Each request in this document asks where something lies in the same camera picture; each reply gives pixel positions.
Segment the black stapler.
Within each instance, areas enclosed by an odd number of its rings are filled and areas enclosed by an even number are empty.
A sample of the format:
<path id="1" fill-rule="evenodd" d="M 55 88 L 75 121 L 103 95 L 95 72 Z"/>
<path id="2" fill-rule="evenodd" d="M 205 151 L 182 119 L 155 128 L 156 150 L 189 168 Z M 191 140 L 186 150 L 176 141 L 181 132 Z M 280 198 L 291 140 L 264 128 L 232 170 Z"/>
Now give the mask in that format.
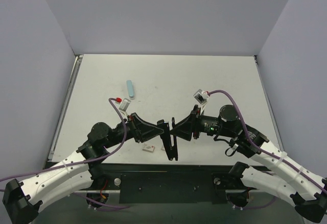
<path id="1" fill-rule="evenodd" d="M 163 133 L 160 138 L 163 142 L 163 147 L 165 149 L 166 155 L 170 161 L 178 160 L 178 149 L 177 149 L 177 137 L 170 134 L 169 122 L 159 120 L 157 126 L 163 129 Z"/>

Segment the light blue white stapler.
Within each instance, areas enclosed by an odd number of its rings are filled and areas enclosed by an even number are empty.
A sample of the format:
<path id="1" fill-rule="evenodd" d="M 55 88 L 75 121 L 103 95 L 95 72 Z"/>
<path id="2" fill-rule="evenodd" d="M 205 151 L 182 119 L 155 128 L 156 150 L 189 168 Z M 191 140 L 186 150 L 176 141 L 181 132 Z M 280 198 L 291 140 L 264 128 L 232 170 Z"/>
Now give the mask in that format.
<path id="1" fill-rule="evenodd" d="M 128 91 L 128 96 L 130 99 L 134 99 L 135 98 L 135 91 L 134 91 L 134 87 L 133 87 L 133 83 L 131 80 L 127 80 L 126 81 L 126 85 L 127 85 L 127 91 Z"/>

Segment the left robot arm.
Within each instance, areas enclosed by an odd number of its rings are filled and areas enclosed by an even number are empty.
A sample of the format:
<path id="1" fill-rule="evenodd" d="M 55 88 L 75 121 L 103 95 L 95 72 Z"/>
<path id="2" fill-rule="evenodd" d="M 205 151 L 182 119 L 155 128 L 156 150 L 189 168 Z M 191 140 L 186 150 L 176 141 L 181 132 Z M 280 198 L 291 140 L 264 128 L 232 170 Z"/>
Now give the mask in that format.
<path id="1" fill-rule="evenodd" d="M 123 143 L 134 139 L 138 143 L 157 136 L 169 135 L 169 126 L 161 120 L 152 124 L 142 120 L 136 113 L 112 129 L 104 122 L 96 123 L 87 140 L 69 156 L 52 167 L 27 175 L 8 178 L 3 204 L 12 223 L 30 223 L 48 205 L 75 191 L 104 186 L 105 176 L 101 163 L 111 156 L 108 148 L 120 149 Z"/>

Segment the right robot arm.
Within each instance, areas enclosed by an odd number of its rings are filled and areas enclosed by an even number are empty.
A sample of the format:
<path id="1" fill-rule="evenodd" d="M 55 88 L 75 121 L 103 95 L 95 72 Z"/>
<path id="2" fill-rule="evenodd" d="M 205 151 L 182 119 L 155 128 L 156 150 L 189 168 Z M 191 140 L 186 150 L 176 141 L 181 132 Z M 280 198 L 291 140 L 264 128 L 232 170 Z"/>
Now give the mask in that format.
<path id="1" fill-rule="evenodd" d="M 228 175 L 234 188 L 242 185 L 264 191 L 286 201 L 303 218 L 320 223 L 326 214 L 326 178 L 292 160 L 265 135 L 241 121 L 233 105 L 225 105 L 218 117 L 201 114 L 195 106 L 190 115 L 173 126 L 171 135 L 190 141 L 200 133 L 215 141 L 228 137 L 229 148 L 268 168 L 273 175 L 237 162 Z"/>

